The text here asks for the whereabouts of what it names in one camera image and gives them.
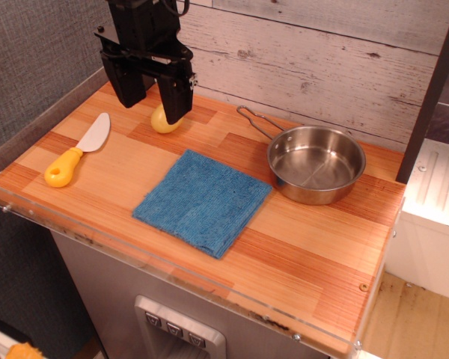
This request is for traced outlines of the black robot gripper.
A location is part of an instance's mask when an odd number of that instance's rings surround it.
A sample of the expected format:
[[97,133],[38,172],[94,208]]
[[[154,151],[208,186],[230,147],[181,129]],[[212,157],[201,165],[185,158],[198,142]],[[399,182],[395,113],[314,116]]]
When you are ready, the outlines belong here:
[[142,76],[157,81],[165,118],[175,124],[192,110],[193,54],[177,38],[190,1],[109,1],[111,25],[94,34],[114,92],[125,108],[146,97]]

